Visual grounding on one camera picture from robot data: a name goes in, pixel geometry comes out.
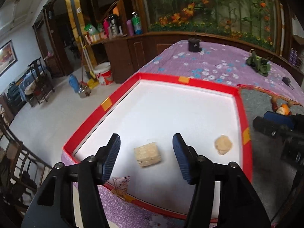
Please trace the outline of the orange fruit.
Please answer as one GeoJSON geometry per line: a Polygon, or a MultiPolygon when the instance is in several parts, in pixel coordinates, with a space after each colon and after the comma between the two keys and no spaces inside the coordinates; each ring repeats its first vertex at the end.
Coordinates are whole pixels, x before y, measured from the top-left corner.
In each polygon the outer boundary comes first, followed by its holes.
{"type": "Polygon", "coordinates": [[[292,112],[290,111],[290,108],[287,104],[282,104],[277,110],[277,114],[285,115],[285,116],[291,116],[292,112]]]}

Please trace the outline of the beige round food piece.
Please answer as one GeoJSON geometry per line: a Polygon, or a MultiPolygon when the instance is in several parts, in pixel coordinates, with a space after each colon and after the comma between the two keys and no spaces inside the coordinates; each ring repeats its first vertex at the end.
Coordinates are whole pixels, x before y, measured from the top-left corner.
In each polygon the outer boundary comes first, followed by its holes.
{"type": "Polygon", "coordinates": [[[215,140],[214,146],[219,155],[225,155],[231,150],[231,148],[233,147],[233,143],[231,142],[228,136],[221,135],[215,140]]]}

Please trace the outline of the beige cube food piece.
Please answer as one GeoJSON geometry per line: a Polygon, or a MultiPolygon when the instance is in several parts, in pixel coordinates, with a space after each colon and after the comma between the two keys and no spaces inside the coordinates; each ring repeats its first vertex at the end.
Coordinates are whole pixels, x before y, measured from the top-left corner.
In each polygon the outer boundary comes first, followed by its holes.
{"type": "Polygon", "coordinates": [[[140,167],[148,167],[161,162],[161,155],[155,142],[134,148],[135,158],[140,167]]]}

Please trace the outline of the grey felt mat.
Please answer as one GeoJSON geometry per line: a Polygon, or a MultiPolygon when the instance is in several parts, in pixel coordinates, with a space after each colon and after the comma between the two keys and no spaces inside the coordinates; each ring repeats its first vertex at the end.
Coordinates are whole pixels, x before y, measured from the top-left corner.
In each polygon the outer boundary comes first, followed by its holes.
{"type": "Polygon", "coordinates": [[[281,138],[270,138],[253,128],[253,119],[271,111],[271,96],[254,89],[242,89],[241,98],[248,119],[253,150],[253,187],[261,199],[268,217],[279,222],[303,189],[303,181],[292,188],[296,169],[282,161],[281,138]]]}

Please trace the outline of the black car key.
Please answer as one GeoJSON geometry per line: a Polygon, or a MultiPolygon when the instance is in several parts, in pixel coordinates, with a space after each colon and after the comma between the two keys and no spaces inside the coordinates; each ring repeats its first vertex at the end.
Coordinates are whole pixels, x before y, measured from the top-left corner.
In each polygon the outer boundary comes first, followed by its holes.
{"type": "Polygon", "coordinates": [[[291,84],[291,80],[287,76],[284,76],[282,78],[282,81],[285,85],[289,86],[292,90],[294,90],[294,87],[291,84]]]}

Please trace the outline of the green leafy plant bunch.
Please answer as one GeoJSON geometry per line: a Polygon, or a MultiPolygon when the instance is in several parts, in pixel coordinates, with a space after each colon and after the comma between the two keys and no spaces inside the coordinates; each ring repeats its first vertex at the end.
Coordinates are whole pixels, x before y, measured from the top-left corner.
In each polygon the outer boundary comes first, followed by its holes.
{"type": "Polygon", "coordinates": [[[256,73],[267,77],[268,72],[271,70],[270,61],[272,58],[263,58],[256,54],[256,52],[251,49],[249,51],[249,57],[246,59],[246,64],[250,66],[256,73]]]}

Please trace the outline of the purple floral tablecloth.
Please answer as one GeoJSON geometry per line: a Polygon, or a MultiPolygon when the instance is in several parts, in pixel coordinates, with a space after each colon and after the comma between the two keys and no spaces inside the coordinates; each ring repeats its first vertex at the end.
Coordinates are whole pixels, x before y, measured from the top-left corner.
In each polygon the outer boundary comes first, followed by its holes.
{"type": "Polygon", "coordinates": [[[142,73],[185,76],[192,79],[211,81],[242,89],[254,89],[269,96],[296,102],[295,110],[303,112],[303,85],[295,85],[294,90],[286,86],[282,78],[290,77],[283,67],[272,63],[267,77],[255,73],[246,65],[248,52],[228,45],[201,42],[201,52],[188,52],[187,41],[174,43],[140,69],[142,73]]]}

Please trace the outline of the metal kettle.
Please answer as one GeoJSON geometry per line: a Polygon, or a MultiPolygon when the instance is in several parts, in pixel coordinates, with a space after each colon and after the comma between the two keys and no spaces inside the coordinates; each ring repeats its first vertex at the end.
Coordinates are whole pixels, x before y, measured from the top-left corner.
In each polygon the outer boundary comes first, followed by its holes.
{"type": "Polygon", "coordinates": [[[79,90],[78,90],[78,95],[80,96],[80,98],[88,97],[90,96],[90,94],[91,94],[91,89],[89,88],[89,86],[84,82],[80,82],[79,90]]]}

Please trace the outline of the dark wooden chair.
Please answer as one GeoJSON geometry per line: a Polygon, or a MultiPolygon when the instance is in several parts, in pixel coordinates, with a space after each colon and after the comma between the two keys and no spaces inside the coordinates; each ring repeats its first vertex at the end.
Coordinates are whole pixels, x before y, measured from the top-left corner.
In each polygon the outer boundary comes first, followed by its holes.
{"type": "Polygon", "coordinates": [[[46,68],[41,62],[41,57],[32,61],[28,67],[35,84],[31,95],[33,95],[38,104],[48,102],[47,96],[49,92],[52,91],[54,93],[55,89],[50,77],[47,75],[46,68]]]}

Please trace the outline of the blue thermos jug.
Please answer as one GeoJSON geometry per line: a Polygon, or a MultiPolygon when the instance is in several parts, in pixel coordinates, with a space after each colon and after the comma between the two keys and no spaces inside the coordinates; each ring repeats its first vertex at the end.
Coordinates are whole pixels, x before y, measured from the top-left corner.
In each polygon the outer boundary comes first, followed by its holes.
{"type": "Polygon", "coordinates": [[[69,84],[72,87],[72,89],[74,90],[74,92],[78,93],[78,91],[80,89],[79,82],[73,74],[69,75],[69,84]]]}

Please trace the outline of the yellow broom dustpan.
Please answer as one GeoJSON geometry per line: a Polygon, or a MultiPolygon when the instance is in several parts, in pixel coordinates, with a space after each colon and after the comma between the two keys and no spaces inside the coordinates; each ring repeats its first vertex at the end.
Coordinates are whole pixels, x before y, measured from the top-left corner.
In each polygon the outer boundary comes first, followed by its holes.
{"type": "Polygon", "coordinates": [[[85,56],[85,60],[86,60],[87,66],[89,68],[89,74],[90,74],[90,77],[91,77],[91,79],[87,82],[87,85],[89,86],[90,89],[94,89],[95,87],[98,86],[99,82],[98,82],[98,80],[96,78],[96,75],[93,71],[93,66],[92,66],[92,63],[91,63],[91,59],[88,55],[86,45],[82,42],[81,37],[79,37],[79,40],[80,40],[80,45],[81,45],[81,48],[82,48],[82,53],[85,56]]]}

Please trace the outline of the red white shallow box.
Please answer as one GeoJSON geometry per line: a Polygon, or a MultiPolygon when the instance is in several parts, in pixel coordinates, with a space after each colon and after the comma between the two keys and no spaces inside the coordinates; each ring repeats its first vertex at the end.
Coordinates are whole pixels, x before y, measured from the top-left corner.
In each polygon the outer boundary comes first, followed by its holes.
{"type": "Polygon", "coordinates": [[[63,147],[74,163],[97,153],[112,134],[121,139],[111,174],[110,192],[129,177],[126,200],[166,217],[185,219],[194,187],[182,177],[173,151],[173,136],[182,135],[198,154],[218,164],[238,163],[251,179],[253,156],[240,89],[223,84],[151,73],[136,73],[82,123],[63,147]],[[233,143],[219,155],[221,135],[233,143]],[[134,148],[155,142],[161,162],[140,167],[134,148]]]}

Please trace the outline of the black cylindrical cup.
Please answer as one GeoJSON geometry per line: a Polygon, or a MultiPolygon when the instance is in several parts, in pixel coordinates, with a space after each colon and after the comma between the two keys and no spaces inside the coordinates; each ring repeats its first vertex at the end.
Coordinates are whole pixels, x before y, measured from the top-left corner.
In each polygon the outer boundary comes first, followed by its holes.
{"type": "Polygon", "coordinates": [[[188,51],[201,52],[200,39],[190,38],[188,39],[188,51]]]}

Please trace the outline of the white red plastic bucket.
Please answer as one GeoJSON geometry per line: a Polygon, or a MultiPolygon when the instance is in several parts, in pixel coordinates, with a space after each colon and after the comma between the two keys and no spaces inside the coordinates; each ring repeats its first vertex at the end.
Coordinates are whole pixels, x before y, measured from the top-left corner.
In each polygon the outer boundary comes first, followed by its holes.
{"type": "Polygon", "coordinates": [[[100,85],[106,86],[114,83],[110,62],[99,64],[93,71],[100,85]]]}

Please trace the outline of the green spray can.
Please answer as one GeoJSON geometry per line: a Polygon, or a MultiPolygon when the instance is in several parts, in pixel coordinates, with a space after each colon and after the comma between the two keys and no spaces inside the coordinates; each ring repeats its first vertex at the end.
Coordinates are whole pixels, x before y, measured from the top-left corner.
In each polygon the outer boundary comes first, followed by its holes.
{"type": "Polygon", "coordinates": [[[132,13],[132,24],[134,27],[134,31],[136,35],[141,35],[143,33],[142,25],[141,25],[141,19],[139,15],[136,12],[132,13]]]}

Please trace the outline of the pink bottle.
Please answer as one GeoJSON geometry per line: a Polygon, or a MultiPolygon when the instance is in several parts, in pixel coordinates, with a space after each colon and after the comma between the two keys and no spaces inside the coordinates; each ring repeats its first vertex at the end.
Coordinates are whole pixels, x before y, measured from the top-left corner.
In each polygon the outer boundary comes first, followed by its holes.
{"type": "Polygon", "coordinates": [[[127,25],[127,29],[128,29],[128,34],[130,36],[134,36],[135,33],[134,33],[132,21],[131,20],[127,20],[126,21],[126,25],[127,25]]]}

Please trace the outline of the flower garden wall mural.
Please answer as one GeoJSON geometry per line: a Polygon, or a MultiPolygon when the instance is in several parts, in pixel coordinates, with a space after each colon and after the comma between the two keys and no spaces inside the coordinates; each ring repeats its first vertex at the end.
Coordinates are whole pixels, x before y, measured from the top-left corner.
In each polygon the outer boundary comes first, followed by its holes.
{"type": "Polygon", "coordinates": [[[275,0],[143,0],[150,31],[227,36],[275,50],[275,0]]]}

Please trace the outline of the framed wall painting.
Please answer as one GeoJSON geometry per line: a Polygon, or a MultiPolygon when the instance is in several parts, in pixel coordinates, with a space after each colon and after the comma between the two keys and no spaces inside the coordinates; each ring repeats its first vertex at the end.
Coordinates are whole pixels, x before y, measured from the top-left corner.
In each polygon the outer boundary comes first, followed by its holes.
{"type": "Polygon", "coordinates": [[[2,76],[17,61],[12,40],[0,48],[0,76],[2,76]]]}

